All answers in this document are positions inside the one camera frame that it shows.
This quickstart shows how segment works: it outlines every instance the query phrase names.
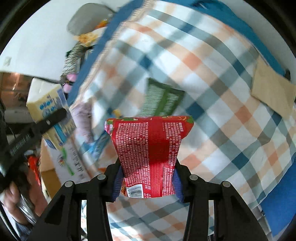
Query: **snack bag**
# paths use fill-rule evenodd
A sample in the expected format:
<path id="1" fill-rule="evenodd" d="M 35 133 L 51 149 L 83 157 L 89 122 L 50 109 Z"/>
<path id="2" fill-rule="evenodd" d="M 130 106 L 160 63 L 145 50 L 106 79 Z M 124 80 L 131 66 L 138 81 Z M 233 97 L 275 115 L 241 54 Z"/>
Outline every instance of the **snack bag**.
<path id="1" fill-rule="evenodd" d="M 116 148 L 129 197 L 175 193 L 172 179 L 181 144 L 193 126 L 191 116 L 110 118 L 105 130 Z"/>

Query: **barcode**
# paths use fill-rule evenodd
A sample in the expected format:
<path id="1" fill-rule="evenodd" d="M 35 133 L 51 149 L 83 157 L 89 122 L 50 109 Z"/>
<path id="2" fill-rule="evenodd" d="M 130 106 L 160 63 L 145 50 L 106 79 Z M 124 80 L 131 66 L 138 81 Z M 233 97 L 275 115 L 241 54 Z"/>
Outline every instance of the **barcode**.
<path id="1" fill-rule="evenodd" d="M 137 184 L 137 185 L 131 186 L 129 188 L 127 187 L 126 191 L 127 191 L 129 197 L 144 198 L 142 184 Z"/>

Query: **pink object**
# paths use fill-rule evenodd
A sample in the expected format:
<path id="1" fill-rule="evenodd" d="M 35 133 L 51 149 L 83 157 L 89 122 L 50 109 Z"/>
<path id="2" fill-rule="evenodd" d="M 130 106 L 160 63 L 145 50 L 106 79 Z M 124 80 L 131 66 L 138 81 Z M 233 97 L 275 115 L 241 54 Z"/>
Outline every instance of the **pink object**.
<path id="1" fill-rule="evenodd" d="M 72 89 L 71 85 L 69 85 L 69 84 L 64 84 L 63 85 L 63 90 L 64 90 L 65 93 L 68 94 L 71 91 L 71 89 Z"/>
<path id="2" fill-rule="evenodd" d="M 71 82 L 75 82 L 77 79 L 77 74 L 69 74 L 67 75 L 67 79 Z"/>

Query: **pillow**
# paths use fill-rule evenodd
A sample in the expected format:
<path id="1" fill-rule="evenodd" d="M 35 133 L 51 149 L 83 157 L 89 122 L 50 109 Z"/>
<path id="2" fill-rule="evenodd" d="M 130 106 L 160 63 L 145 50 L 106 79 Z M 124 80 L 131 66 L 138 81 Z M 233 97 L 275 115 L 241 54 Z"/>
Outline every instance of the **pillow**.
<path id="1" fill-rule="evenodd" d="M 92 32 L 104 19 L 111 18 L 113 11 L 101 4 L 87 3 L 81 6 L 67 25 L 74 36 Z"/>

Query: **checkered fabric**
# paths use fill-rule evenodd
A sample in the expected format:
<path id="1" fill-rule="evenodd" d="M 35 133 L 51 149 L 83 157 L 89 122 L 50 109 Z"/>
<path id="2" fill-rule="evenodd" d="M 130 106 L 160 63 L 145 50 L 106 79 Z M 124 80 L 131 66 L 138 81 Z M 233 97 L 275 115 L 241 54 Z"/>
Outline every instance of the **checkered fabric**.
<path id="1" fill-rule="evenodd" d="M 145 1 L 121 23 L 80 87 L 72 108 L 92 103 L 95 138 L 119 109 L 136 116 L 147 78 L 186 92 L 174 115 L 191 115 L 194 126 L 178 159 L 206 181 L 228 180 L 250 208 L 277 185 L 295 153 L 295 118 L 283 120 L 250 95 L 258 51 L 222 22 L 193 9 Z M 93 160 L 83 139 L 76 145 L 92 175 L 116 161 L 111 141 Z M 213 202 L 209 203 L 209 234 Z M 188 205 L 175 195 L 155 199 L 120 196 L 107 205 L 113 239 L 181 240 Z"/>

